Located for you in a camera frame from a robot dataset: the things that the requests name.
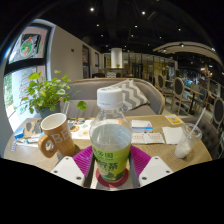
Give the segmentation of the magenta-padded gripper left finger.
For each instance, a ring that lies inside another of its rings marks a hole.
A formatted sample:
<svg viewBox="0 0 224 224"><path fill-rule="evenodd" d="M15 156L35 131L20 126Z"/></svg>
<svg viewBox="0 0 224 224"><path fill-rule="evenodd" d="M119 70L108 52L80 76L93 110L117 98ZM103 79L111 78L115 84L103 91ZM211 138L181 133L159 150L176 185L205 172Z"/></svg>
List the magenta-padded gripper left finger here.
<svg viewBox="0 0 224 224"><path fill-rule="evenodd" d="M92 147L80 151L74 157L65 156L51 171L67 181L82 187L90 187L95 158Z"/></svg>

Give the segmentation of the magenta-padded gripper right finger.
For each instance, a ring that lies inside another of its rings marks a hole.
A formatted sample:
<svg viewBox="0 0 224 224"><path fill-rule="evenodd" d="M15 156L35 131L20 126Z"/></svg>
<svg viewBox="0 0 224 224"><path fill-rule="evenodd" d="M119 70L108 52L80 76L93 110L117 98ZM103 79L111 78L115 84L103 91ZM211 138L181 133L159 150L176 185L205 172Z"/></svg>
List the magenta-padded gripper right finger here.
<svg viewBox="0 0 224 224"><path fill-rule="evenodd" d="M129 164L134 187L143 187L173 173L159 156L151 157L135 146L130 147Z"/></svg>

